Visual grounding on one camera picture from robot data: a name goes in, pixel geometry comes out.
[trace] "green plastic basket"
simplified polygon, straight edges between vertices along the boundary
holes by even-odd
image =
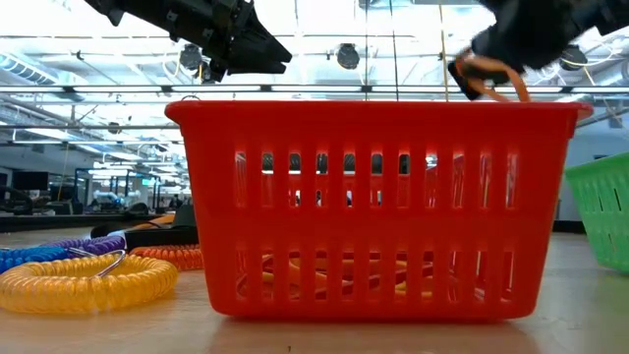
[[[566,170],[601,266],[629,272],[629,152]]]

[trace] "basket rim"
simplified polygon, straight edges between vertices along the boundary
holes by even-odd
[[[603,157],[594,161],[586,162],[578,166],[566,168],[565,175],[569,180],[578,178],[579,175],[588,172],[600,172],[601,168],[605,167],[617,167],[620,162],[628,162],[629,166],[629,151],[617,153],[613,156]]]
[[[250,106],[251,108],[274,108],[276,110],[287,111],[296,106],[315,106],[326,109],[339,108],[358,108],[361,106],[391,106],[391,107],[413,107],[426,110],[456,110],[461,111],[461,107],[468,110],[488,110],[504,111],[512,108],[525,108],[535,110],[553,110],[563,112],[575,112],[577,120],[590,117],[593,113],[593,107],[587,103],[579,102],[413,102],[413,101],[306,101],[306,100],[286,100],[286,101],[234,101],[234,100],[188,100],[169,103],[166,106],[166,116],[175,123],[181,124],[182,121],[188,120],[190,111],[222,109],[229,110],[235,107]]]

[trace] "red plastic basket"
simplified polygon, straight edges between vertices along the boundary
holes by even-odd
[[[265,318],[530,314],[567,143],[590,113],[556,103],[170,104],[213,308]]]

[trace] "purple coiled keychain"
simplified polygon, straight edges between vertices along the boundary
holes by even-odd
[[[126,242],[123,237],[120,236],[107,236],[107,237],[99,237],[91,240],[63,240],[63,241],[55,241],[44,244],[42,246],[47,247],[61,247],[65,250],[68,249],[78,249],[81,251],[89,252],[93,255],[104,255],[106,253],[124,250],[126,247]],[[69,258],[77,258],[81,257],[80,255],[74,254],[72,252],[68,253]]]

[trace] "yellow coiled keychain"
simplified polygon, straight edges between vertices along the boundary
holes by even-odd
[[[89,314],[154,300],[175,285],[177,269],[168,262],[125,256],[114,251],[16,266],[0,275],[0,307],[21,313]]]

